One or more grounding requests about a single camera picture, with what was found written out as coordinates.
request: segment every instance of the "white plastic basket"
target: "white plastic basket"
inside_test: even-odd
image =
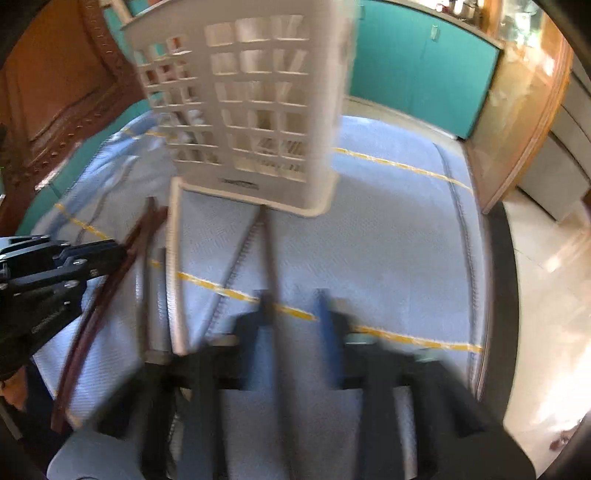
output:
[[[354,0],[167,0],[124,26],[183,188],[330,206]]]

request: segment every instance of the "tiled floor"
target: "tiled floor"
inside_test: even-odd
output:
[[[345,114],[398,125],[464,157],[459,142],[390,109],[349,99]],[[591,225],[582,204],[560,224],[520,190],[504,204],[520,300],[505,427],[540,474],[558,455],[550,443],[591,409]]]

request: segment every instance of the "person's skin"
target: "person's skin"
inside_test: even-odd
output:
[[[11,378],[4,381],[0,395],[4,397],[7,403],[20,411],[24,411],[28,395],[25,367],[21,367]]]

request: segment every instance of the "wooden chair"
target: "wooden chair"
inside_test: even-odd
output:
[[[7,236],[72,152],[144,95],[99,0],[46,3],[3,60],[0,236]]]

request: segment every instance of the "cabinet door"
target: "cabinet door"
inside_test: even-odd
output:
[[[430,17],[410,114],[467,138],[488,92],[499,51],[470,32]]]
[[[408,112],[430,17],[373,0],[363,2],[361,17],[350,94]]]

